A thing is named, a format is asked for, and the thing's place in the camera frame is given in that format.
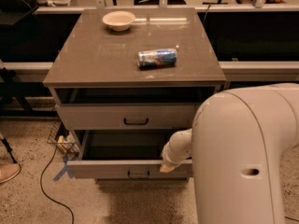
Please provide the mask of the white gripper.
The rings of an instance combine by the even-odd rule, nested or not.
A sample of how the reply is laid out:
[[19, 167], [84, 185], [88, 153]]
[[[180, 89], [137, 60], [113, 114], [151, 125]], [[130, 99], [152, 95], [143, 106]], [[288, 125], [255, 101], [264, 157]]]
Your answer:
[[162, 173], [172, 172], [184, 161], [181, 150], [170, 142], [164, 146], [161, 156], [163, 160], [160, 171]]

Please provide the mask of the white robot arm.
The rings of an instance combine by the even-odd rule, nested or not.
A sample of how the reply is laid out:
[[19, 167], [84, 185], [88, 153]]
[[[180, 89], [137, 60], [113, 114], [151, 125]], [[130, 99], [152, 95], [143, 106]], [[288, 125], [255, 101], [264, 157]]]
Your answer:
[[279, 161], [298, 145], [298, 84], [232, 89], [170, 137], [161, 169], [192, 160], [199, 224], [285, 224]]

